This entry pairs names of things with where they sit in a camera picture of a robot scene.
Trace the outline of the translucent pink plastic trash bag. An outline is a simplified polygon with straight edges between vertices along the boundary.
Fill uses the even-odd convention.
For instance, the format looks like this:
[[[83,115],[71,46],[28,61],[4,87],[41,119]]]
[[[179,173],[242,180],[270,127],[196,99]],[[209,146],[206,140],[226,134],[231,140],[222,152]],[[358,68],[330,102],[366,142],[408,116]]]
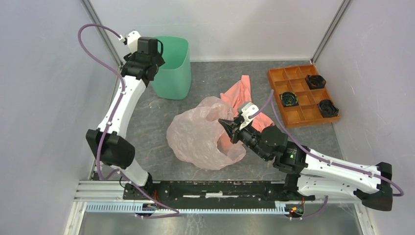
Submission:
[[[219,119],[233,120],[233,108],[220,98],[204,98],[195,108],[176,115],[166,131],[175,156],[206,170],[220,170],[242,160],[241,142],[231,143]]]

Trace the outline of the green plastic trash bin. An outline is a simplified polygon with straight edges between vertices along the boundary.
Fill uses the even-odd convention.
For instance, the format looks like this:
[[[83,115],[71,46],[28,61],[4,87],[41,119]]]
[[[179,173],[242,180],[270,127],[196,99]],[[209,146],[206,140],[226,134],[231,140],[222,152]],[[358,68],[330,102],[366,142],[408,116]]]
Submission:
[[[189,43],[184,38],[174,36],[156,38],[163,44],[165,64],[151,82],[153,90],[160,98],[182,100],[188,95],[192,80]]]

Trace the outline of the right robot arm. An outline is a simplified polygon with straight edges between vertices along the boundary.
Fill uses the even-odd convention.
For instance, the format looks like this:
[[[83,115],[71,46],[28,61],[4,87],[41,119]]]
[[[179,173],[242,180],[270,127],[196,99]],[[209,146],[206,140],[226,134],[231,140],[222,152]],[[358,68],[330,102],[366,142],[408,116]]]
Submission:
[[[274,125],[258,131],[251,124],[241,128],[240,118],[219,119],[231,143],[243,143],[259,158],[286,173],[283,195],[295,200],[300,195],[339,196],[359,199],[368,208],[389,212],[393,195],[389,181],[392,165],[354,164],[298,146]]]

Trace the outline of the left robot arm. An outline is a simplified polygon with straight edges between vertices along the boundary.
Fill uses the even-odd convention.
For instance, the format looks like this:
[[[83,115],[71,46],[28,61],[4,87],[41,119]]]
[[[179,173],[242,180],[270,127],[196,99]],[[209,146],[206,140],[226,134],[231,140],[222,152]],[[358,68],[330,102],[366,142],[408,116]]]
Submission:
[[[154,37],[127,36],[124,41],[131,52],[124,56],[125,63],[116,73],[119,88],[104,119],[95,130],[87,131],[86,139],[96,159],[99,179],[106,179],[100,165],[110,166],[127,180],[128,191],[135,190],[145,200],[154,193],[152,176],[135,160],[135,147],[125,137],[136,103],[165,63],[163,44]]]

